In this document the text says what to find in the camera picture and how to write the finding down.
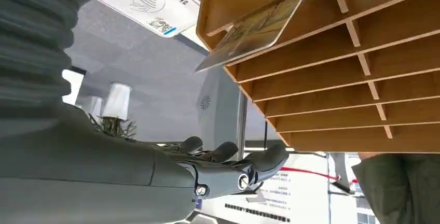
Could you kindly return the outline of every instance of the green jacket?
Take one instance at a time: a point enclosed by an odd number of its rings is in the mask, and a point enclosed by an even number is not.
[[[440,221],[440,155],[383,154],[353,167],[381,224]]]

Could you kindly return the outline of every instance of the floor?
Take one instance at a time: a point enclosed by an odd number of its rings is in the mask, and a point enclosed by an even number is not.
[[[194,69],[208,52],[182,35],[161,38],[98,1],[86,4],[66,50],[74,66],[87,71],[78,104],[90,95],[107,97],[111,82],[133,88],[129,118],[136,139],[181,141],[200,133],[196,102],[206,72]],[[264,119],[249,103],[246,140],[264,138]],[[269,139],[278,139],[269,128]]]

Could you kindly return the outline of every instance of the qr code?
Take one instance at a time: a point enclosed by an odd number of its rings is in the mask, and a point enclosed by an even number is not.
[[[173,28],[169,24],[167,24],[167,22],[165,22],[162,18],[155,18],[148,24],[162,33],[165,33]]]

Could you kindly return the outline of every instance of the wooden compartment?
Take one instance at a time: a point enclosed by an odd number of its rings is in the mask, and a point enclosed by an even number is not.
[[[271,1],[203,0],[197,33],[213,48]],[[296,150],[440,152],[439,2],[303,0],[275,45],[224,69]]]

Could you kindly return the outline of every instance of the white sign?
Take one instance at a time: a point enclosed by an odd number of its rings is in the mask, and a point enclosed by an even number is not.
[[[162,37],[173,37],[197,23],[197,0],[99,0]]]

